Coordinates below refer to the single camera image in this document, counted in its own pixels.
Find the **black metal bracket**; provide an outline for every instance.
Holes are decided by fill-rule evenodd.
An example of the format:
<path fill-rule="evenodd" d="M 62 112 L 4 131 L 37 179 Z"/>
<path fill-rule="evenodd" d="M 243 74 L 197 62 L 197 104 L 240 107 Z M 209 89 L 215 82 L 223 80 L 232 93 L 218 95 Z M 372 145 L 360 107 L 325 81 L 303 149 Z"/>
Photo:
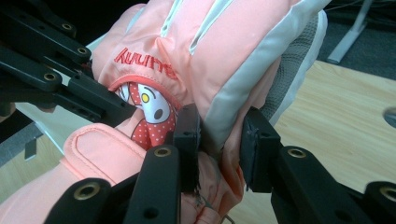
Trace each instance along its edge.
<path fill-rule="evenodd" d="M 241 167 L 254 192 L 272 192 L 281 224 L 396 223 L 396 184 L 372 182 L 364 194 L 338 183 L 301 147 L 283 147 L 257 108 L 244 121 Z"/>
<path fill-rule="evenodd" d="M 52 14 L 39 0 L 16 5 L 24 1 L 41 16 Z M 42 108 L 59 105 L 112 127 L 132 116 L 133 105 L 92 79 L 87 48 L 10 3 L 0 3 L 0 21 L 0 41 L 5 44 L 0 46 L 1 115 L 9 114 L 9 103 L 28 102 Z M 58 71 L 70 77 L 67 85 Z"/>
<path fill-rule="evenodd" d="M 66 21 L 64 18 L 59 17 L 49 6 L 41 0 L 12 0 L 12 3 L 18 8 L 23 8 L 25 12 L 39 18 L 41 21 L 50 25 L 57 31 L 70 36 L 72 38 L 76 37 L 77 28 L 74 24 Z"/>
<path fill-rule="evenodd" d="M 111 187 L 87 178 L 71 186 L 45 223 L 179 223 L 180 179 L 177 148 L 151 148 L 141 171 Z"/>
<path fill-rule="evenodd" d="M 173 132 L 173 146 L 180 153 L 181 191 L 193 193 L 199 190 L 198 147 L 201 142 L 201 120 L 195 104 L 185 105 L 178 111 Z"/>

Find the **cartoon character print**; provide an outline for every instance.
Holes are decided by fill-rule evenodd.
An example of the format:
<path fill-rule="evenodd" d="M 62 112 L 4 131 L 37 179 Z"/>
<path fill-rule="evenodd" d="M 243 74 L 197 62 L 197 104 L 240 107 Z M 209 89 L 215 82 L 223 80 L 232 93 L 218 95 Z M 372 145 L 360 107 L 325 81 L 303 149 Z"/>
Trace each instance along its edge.
<path fill-rule="evenodd" d="M 125 83 L 119 88 L 119 96 L 143 110 L 145 118 L 135 127 L 131 139 L 144 149 L 163 144 L 169 131 L 175 129 L 176 110 L 160 92 L 137 83 Z"/>

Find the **wooden surface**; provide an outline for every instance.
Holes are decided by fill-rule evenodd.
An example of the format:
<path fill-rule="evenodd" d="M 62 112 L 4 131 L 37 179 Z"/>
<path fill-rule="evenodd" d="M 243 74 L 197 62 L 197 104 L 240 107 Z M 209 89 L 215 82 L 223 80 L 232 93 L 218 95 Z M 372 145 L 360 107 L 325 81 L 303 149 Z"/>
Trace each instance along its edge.
<path fill-rule="evenodd" d="M 36 140 L 35 157 L 26 161 L 24 151 L 0 167 L 0 203 L 20 187 L 36 179 L 59 163 L 63 156 L 46 135 Z"/>
<path fill-rule="evenodd" d="M 284 146 L 311 151 L 340 183 L 396 183 L 396 129 L 382 114 L 396 107 L 396 82 L 315 62 L 276 124 Z M 269 194 L 247 193 L 230 217 L 238 224 L 277 223 Z"/>

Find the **my melody character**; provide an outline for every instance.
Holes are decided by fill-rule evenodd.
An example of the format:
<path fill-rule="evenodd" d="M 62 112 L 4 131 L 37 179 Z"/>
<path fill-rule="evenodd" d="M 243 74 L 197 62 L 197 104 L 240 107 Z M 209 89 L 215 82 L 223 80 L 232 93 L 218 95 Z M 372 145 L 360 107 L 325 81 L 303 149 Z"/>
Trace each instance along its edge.
<path fill-rule="evenodd" d="M 125 102 L 143 110 L 145 117 L 133 130 L 131 139 L 144 149 L 163 144 L 169 131 L 175 129 L 176 111 L 155 89 L 127 82 L 119 87 L 118 94 Z"/>

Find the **character face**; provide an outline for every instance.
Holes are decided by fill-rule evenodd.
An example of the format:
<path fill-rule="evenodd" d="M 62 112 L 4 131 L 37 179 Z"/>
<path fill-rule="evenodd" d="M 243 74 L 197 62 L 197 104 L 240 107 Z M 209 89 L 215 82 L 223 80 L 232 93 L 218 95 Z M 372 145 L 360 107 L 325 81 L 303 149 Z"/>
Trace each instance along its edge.
<path fill-rule="evenodd" d="M 146 121 L 161 123 L 169 118 L 171 113 L 168 102 L 163 96 L 151 87 L 138 84 L 139 94 Z"/>

